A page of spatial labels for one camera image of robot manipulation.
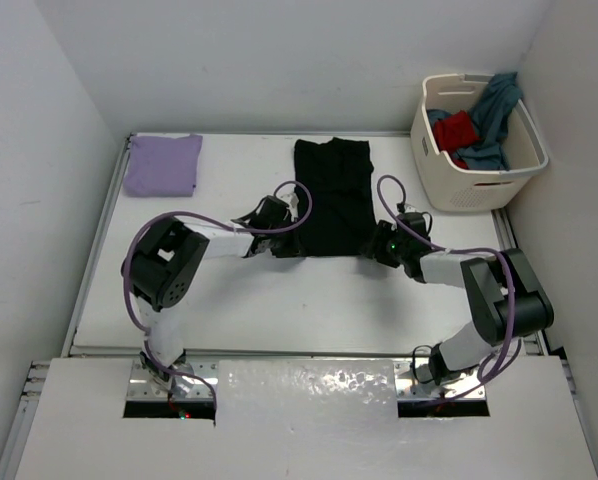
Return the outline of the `black garment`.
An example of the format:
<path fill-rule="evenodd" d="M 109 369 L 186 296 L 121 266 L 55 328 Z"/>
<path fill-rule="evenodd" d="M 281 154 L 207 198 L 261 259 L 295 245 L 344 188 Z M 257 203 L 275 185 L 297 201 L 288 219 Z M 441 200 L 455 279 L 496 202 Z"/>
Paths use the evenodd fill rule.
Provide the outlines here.
<path fill-rule="evenodd" d="M 298 140 L 294 146 L 298 212 L 308 219 L 296 229 L 311 257 L 357 256 L 376 226 L 371 189 L 374 166 L 367 141 Z"/>

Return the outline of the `purple t shirt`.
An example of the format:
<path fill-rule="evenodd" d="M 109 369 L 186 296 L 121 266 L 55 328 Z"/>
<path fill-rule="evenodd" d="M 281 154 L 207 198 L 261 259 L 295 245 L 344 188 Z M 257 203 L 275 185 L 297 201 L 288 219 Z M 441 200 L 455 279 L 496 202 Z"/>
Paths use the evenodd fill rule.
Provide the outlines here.
<path fill-rule="evenodd" d="M 192 197 L 203 145 L 200 135 L 135 136 L 130 142 L 126 195 L 134 198 Z"/>

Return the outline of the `red garment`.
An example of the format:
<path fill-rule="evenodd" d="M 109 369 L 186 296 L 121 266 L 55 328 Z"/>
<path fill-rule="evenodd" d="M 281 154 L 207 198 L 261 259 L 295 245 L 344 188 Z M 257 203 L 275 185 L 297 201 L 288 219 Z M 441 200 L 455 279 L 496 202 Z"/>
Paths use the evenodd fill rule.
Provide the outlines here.
<path fill-rule="evenodd" d="M 458 151 L 473 146 L 480 141 L 468 113 L 459 111 L 430 121 L 430 123 L 438 150 L 445 151 L 457 167 L 468 169 L 468 164 L 458 154 Z"/>

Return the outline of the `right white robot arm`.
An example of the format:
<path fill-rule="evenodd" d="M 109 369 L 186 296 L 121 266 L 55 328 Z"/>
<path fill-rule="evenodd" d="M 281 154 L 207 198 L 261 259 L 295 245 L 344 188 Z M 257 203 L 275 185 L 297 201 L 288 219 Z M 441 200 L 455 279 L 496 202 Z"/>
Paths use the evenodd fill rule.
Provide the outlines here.
<path fill-rule="evenodd" d="M 509 351 L 521 339 L 550 327 L 554 308 L 522 250 L 446 250 L 430 241 L 429 214 L 398 206 L 393 223 L 380 221 L 362 254 L 402 268 L 420 284 L 463 290 L 471 319 L 452 337 L 430 349 L 425 366 L 414 370 L 421 383 L 440 386 Z"/>

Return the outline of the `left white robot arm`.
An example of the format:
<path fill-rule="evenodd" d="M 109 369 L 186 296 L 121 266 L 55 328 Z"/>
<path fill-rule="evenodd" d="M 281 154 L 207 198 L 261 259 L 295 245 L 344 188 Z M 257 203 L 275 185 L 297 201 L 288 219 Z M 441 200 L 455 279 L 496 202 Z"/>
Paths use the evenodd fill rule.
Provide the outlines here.
<path fill-rule="evenodd" d="M 267 251 L 277 258 L 301 253 L 296 230 L 310 218 L 314 202 L 303 184 L 296 185 L 307 199 L 304 212 L 273 193 L 227 222 L 178 210 L 139 229 L 121 265 L 123 301 L 143 334 L 141 361 L 156 379 L 166 383 L 176 376 L 195 377 L 183 366 L 179 322 L 164 311 L 184 299 L 204 260 L 247 259 Z"/>

